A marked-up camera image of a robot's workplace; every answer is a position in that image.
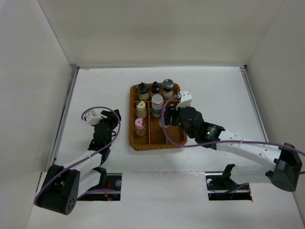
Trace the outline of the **pink cap spice bottle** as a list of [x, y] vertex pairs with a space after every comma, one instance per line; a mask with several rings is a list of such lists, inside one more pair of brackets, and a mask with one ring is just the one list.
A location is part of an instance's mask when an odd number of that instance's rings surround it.
[[142, 118], [137, 118], [135, 120], [135, 133], [139, 137], [143, 137], [146, 135], [146, 126], [145, 126], [145, 120]]

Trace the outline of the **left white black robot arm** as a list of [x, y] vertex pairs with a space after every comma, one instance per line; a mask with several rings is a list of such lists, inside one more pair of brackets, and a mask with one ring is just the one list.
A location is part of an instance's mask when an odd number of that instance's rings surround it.
[[52, 165], [47, 171], [34, 205], [69, 215], [78, 200], [117, 201], [121, 197], [122, 175], [107, 173], [102, 165], [121, 128], [118, 109], [100, 107], [101, 117], [94, 121], [93, 110], [86, 110], [82, 120], [94, 127], [87, 151], [63, 166]]

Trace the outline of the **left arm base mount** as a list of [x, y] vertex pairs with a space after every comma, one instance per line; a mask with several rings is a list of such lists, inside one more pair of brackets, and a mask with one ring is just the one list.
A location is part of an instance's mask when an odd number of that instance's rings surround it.
[[80, 179], [78, 201], [120, 201], [122, 173], [97, 167]]

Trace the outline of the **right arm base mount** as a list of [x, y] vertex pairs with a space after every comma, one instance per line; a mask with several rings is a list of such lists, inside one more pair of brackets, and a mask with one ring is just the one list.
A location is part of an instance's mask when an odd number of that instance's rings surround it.
[[235, 164], [228, 164], [224, 171], [205, 173], [207, 196], [210, 201], [252, 201], [249, 184], [237, 184], [231, 179], [234, 167]]

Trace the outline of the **black cap white spice bottle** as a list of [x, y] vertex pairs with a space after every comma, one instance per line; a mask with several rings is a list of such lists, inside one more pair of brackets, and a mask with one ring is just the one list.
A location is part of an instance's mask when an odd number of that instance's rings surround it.
[[147, 101], [149, 99], [149, 86], [146, 83], [140, 83], [137, 85], [137, 93], [139, 100]]

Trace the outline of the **yellow cap spice bottle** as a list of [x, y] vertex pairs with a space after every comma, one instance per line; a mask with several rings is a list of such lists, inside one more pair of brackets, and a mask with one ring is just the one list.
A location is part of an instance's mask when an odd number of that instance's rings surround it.
[[147, 117], [146, 104], [144, 101], [139, 101], [136, 104], [136, 116], [145, 119]]

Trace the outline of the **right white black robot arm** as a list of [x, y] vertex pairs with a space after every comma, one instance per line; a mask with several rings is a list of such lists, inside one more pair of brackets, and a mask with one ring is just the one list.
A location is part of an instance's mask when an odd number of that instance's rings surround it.
[[294, 192], [297, 188], [303, 163], [303, 151], [292, 144], [252, 141], [233, 134], [224, 127], [204, 121], [202, 114], [193, 107], [167, 105], [161, 116], [162, 128], [179, 126], [194, 147], [231, 153], [255, 163], [254, 166], [227, 164], [223, 173], [212, 183], [226, 189], [237, 188], [246, 183], [270, 183], [275, 187]]

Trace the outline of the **black nozzle cap bottle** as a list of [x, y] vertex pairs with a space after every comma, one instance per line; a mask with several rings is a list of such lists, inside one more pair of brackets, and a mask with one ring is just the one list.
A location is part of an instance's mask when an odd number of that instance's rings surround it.
[[150, 85], [150, 97], [153, 97], [156, 94], [161, 94], [162, 86], [158, 82], [153, 82]]

